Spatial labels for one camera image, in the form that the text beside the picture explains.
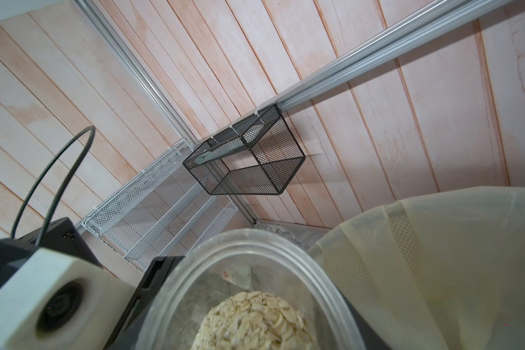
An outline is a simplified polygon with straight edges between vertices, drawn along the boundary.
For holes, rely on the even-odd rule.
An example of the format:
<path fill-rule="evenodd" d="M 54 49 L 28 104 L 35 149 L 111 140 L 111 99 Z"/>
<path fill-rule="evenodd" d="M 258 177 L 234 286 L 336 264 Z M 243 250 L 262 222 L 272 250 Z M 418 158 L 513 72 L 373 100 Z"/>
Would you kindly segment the green small box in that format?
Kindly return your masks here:
<path fill-rule="evenodd" d="M 244 290 L 252 288 L 252 269 L 248 265 L 230 265 L 226 267 L 222 276 L 224 280 Z"/>

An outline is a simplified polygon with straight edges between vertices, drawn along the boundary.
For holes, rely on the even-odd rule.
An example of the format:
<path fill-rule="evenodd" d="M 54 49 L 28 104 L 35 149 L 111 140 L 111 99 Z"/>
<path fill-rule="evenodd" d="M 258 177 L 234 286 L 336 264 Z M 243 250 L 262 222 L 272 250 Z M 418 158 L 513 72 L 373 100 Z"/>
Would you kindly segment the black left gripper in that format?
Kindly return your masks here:
<path fill-rule="evenodd" d="M 38 247 L 35 242 L 39 233 L 40 230 L 36 229 L 19 239 L 0 239 L 0 288 L 21 269 L 39 247 L 80 258 L 97 266 L 101 265 L 69 218 L 53 221 Z M 157 257 L 151 262 L 104 349 L 136 349 L 140 330 L 153 300 L 164 281 L 183 259 L 183 256 Z"/>

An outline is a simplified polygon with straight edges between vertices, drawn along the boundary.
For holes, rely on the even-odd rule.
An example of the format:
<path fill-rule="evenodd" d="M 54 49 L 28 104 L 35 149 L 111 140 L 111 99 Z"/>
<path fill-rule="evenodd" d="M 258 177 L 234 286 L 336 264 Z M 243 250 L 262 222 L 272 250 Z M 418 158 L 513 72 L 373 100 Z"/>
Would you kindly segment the wide oatmeal jar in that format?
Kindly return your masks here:
<path fill-rule="evenodd" d="M 252 288 L 224 280 L 252 269 Z M 138 349 L 363 349 L 341 292 L 301 248 L 273 233 L 221 233 L 193 249 L 164 281 Z"/>

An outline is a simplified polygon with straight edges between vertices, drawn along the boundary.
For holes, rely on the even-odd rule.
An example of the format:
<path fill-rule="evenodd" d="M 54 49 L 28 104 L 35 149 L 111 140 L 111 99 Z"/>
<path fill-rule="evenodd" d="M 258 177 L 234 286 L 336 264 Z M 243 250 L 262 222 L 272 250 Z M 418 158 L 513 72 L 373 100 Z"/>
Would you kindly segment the cream trash bag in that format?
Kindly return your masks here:
<path fill-rule="evenodd" d="M 525 188 L 378 206 L 309 249 L 370 349 L 525 349 Z"/>

